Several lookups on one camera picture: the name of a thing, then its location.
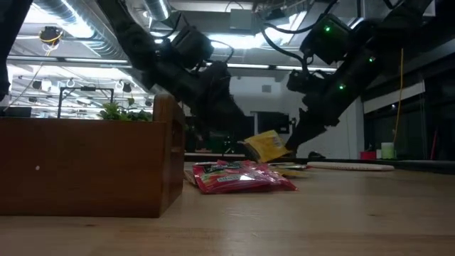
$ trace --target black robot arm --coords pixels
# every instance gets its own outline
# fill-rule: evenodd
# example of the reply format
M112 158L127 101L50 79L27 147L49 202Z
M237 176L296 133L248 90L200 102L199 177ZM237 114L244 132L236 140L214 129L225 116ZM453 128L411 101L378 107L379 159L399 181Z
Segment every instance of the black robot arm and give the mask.
M245 139L245 116L230 96L227 63L215 62L203 72L189 72L209 59L211 41L194 27L186 26L160 46L154 37L134 22L122 0L97 0L114 29L120 46L134 68L143 72L144 86L155 84L169 91L206 126L229 131Z
M364 21L354 30L335 16L321 17L301 45L305 56L317 55L327 64L343 61L332 75L311 74L306 66L293 71L287 87L304 93L300 120L286 147L296 151L300 144L338 124L338 118L399 55L407 39L422 25L425 9L432 0L404 0L379 23Z

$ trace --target wooden table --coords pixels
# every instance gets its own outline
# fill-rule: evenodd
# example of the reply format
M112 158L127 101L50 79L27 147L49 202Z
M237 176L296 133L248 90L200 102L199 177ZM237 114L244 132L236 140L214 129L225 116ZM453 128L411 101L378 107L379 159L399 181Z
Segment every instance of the wooden table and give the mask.
M211 196L186 183L160 219L0 217L0 255L455 253L455 176L314 170L294 183Z

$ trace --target snack bag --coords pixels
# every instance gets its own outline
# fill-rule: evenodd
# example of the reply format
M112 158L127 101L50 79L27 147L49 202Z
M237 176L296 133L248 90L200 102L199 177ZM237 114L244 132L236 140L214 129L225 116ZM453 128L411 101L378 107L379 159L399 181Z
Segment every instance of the snack bag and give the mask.
M290 153L284 147L282 138L276 131L268 131L245 140L246 147L253 153L254 157L261 163L277 159Z
M195 164L193 173L203 193L265 192L297 188L286 178L252 161Z
M203 193L229 193L258 189L269 191L271 181L257 171L221 166L194 166L193 173Z

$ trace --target wire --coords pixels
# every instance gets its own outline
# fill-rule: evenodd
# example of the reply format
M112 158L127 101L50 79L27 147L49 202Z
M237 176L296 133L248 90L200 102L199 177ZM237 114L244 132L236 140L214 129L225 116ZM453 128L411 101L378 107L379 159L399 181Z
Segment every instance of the wire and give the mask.
M395 5L393 5L390 0L383 0L384 1L384 4L387 6L387 8L389 8L390 10L393 10L395 9L397 6L399 6L403 0L399 0Z
M230 1L229 3L227 3L227 6L226 6L226 8L225 8L225 12L228 12L228 7L229 7L229 5L231 5L232 3L238 4L238 5L240 6L240 8L242 8L242 10L245 10L245 8L243 8L242 4L240 4L239 2L237 2L237 1Z
M280 53L283 53L291 58L295 58L296 60L298 60L302 66L302 68L305 68L306 67L306 62L305 60L298 56L297 54L293 54L293 53L290 53L289 51L287 50L283 50L281 49L279 46L277 46L272 40L270 40L269 36L267 36L267 34L265 33L265 30L264 30L264 27L263 26L259 26L259 29L261 30L261 34L262 36L264 36L264 39L266 40L266 42L270 45L270 47L272 47L273 49L275 49L276 51L280 52Z
M31 81L29 82L29 84L27 85L27 87L22 91L22 93L15 99L13 100L13 102L11 102L8 107L5 107L3 109L3 112L6 112L8 110L8 108L10 108L10 106L14 105L14 103L16 103L22 96L24 93L26 93L26 91L30 88L30 86L33 84L33 82L35 82L35 78L36 76L38 75L38 73L40 72L41 68L43 67L43 63L40 63L40 66L38 68L38 70L36 71L35 75L33 76L33 78L31 79Z
M165 39L165 38L168 38L169 36L171 36L174 32L176 32L177 26L178 26L178 23L180 23L181 17L182 17L182 13L180 12L180 14L178 15L177 21L176 21L176 23L174 24L172 30L171 30L170 32L168 32L168 33L167 33L166 35L164 35L164 36L155 36L155 38L157 38L157 39Z
M60 38L63 36L63 31L60 32L60 35L58 35L56 38L49 39L49 40L44 40L44 39L42 39L42 38L41 38L41 32L39 33L39 36L40 36L41 42L43 42L43 43L53 43L54 41L60 39Z
M401 112L401 96L403 93L403 85L404 85L404 67L405 66L405 50L404 48L401 49L401 68L400 68L400 98L398 99L398 113L397 113L397 121L395 123L395 135L393 137L393 144L397 141L397 134L398 134L398 124L400 123L400 112Z
M338 0L332 0L332 2L330 2L328 4L328 6L324 10L324 12L319 16L318 21L320 21L325 15L327 15L330 12L330 10L333 8L333 6L336 4L337 1ZM312 24L310 26L307 26L306 28L301 28L301 29L296 30L296 31L290 31L290 30L287 30L287 29L279 28L279 27L277 27L277 26L275 26L273 24L270 24L270 23L264 23L264 26L266 26L266 27L273 28L276 31L279 31L281 33L287 33L287 34L304 33L304 32L307 32L307 31L310 31L311 29L313 29L315 25L316 24Z
M225 63L227 63L227 62L232 58L232 56L234 55L235 49L234 49L232 46L228 45L227 43L223 43L223 42L218 41L218 40L211 40L211 41L212 41L212 42L215 42L215 43L221 43L222 45L225 45L225 46L227 46L227 47L230 48L230 54L229 54L229 56L227 57L227 59L225 60Z

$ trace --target pipe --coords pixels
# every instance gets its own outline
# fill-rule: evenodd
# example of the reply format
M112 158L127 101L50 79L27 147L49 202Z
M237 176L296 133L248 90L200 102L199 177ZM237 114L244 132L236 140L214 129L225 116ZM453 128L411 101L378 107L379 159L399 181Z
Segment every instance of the pipe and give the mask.
M144 3L155 21L164 21L171 16L172 7L168 0L144 0Z
M57 17L58 25L72 36L95 40L83 44L101 58L126 58L114 34L84 0L35 0L33 6Z

